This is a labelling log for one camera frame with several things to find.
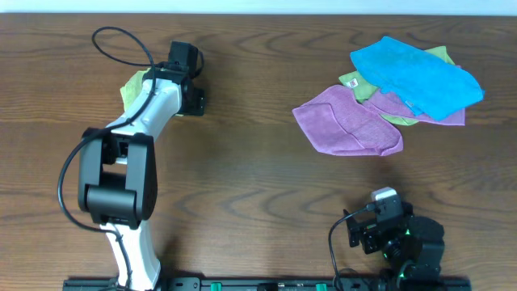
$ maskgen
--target cloth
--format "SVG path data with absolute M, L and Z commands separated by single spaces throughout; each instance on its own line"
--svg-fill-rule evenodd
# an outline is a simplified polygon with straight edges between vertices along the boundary
M 398 96 L 389 92 L 382 94 L 380 90 L 373 93 L 372 97 L 363 102 L 365 106 L 371 112 L 375 112 L 380 115 L 389 114 L 390 116 L 398 116 L 408 118 L 409 120 L 417 120 L 432 124 L 441 125 L 465 125 L 465 109 L 460 109 L 458 112 L 452 113 L 444 120 L 437 121 L 430 118 L 427 114 L 421 114 L 415 116 L 413 112 L 398 98 Z
M 403 148 L 400 132 L 359 105 L 354 92 L 341 85 L 329 87 L 292 113 L 320 153 L 387 156 Z
M 382 93 L 395 92 L 416 116 L 440 121 L 483 100 L 471 74 L 388 36 L 350 57 L 365 79 Z
M 147 71 L 149 71 L 149 69 L 137 71 L 129 81 L 120 88 L 120 95 L 122 95 L 122 102 L 124 103 L 124 111 L 131 107 L 131 104 L 142 91 L 142 78 Z
M 448 64 L 455 65 L 454 61 L 447 54 L 447 48 L 445 46 L 430 48 L 426 50 L 426 52 L 439 57 Z M 358 71 L 344 74 L 343 76 L 339 77 L 339 81 L 343 85 L 348 86 L 354 90 L 355 99 L 359 103 L 363 103 L 364 101 L 368 100 L 373 95 L 373 93 L 379 89 L 379 87 L 373 86 L 368 81 L 366 81 L 366 79 L 364 79 Z M 403 113 L 406 112 L 401 112 L 401 114 L 394 112 L 393 115 L 381 114 L 381 116 L 392 124 L 413 125 L 418 123 L 418 120 L 416 119 L 400 117 L 400 115 L 403 115 Z

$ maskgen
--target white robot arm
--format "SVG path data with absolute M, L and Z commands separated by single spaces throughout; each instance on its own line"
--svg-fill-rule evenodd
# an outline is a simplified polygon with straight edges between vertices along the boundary
M 173 42 L 169 61 L 160 63 L 154 72 L 154 95 L 144 111 L 131 124 L 113 129 L 81 150 L 79 206 L 101 229 L 121 235 L 128 262 L 116 236 L 108 233 L 107 237 L 119 267 L 118 285 L 126 287 L 128 282 L 131 290 L 153 290 L 158 282 L 160 262 L 148 223 L 158 194 L 153 144 L 174 115 L 203 115 L 204 93 L 191 84 L 198 74 L 197 57 L 197 48 Z M 142 108 L 152 89 L 150 75 L 143 77 L 142 91 L 130 108 L 108 127 L 124 123 Z M 83 137 L 91 132 L 87 129 Z M 125 174 L 103 169 L 103 164 L 115 162 L 126 165 Z

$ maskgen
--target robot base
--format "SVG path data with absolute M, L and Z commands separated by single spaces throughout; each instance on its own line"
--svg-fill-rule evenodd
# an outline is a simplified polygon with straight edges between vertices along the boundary
M 390 285 L 380 284 L 379 277 L 346 274 L 341 278 L 344 291 L 391 291 Z M 458 278 L 442 279 L 442 286 L 406 286 L 401 290 L 426 291 L 471 291 L 469 280 Z M 99 291 L 114 286 L 110 280 L 65 280 L 63 291 Z M 154 291 L 336 291 L 332 280 L 327 279 L 200 279 L 178 277 L 161 279 Z

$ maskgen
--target white wall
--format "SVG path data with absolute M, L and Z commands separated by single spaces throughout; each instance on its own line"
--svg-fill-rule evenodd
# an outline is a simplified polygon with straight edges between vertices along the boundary
M 0 12 L 517 15 L 517 0 L 0 0 Z

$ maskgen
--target wood grain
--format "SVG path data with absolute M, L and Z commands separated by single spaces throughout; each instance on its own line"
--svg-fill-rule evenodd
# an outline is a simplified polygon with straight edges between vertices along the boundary
M 90 34 L 134 32 L 155 60 L 171 40 L 206 58 L 207 114 L 170 122 L 156 144 L 159 198 L 151 219 L 166 272 L 205 276 L 331 276 L 326 245 L 343 208 L 395 187 L 417 214 L 445 225 L 443 274 L 475 290 L 517 284 L 517 19 L 412 16 L 2 15 L 0 18 L 0 290 L 56 290 L 69 276 L 114 276 L 107 240 L 72 226 L 55 187 L 88 126 L 122 112 L 136 68 L 99 54 Z M 390 35 L 421 49 L 447 45 L 486 90 L 463 128 L 400 128 L 386 158 L 318 154 L 291 110 L 354 70 L 349 53 Z M 144 60 L 123 36 L 102 45 Z M 78 165 L 65 181 L 74 214 Z M 339 266 L 386 267 L 335 235 Z

